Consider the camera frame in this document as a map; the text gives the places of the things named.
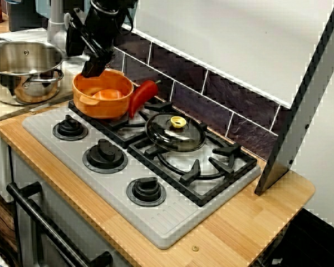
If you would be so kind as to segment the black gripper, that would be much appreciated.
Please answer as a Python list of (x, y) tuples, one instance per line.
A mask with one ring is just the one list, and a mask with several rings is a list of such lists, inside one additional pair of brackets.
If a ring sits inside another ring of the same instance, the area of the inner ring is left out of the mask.
[(102, 6), (91, 6), (87, 13), (74, 8), (65, 14), (67, 55), (80, 56), (88, 50), (90, 56), (81, 72), (85, 78), (99, 77), (110, 64), (114, 55), (113, 40), (119, 32), (118, 15), (118, 9)]

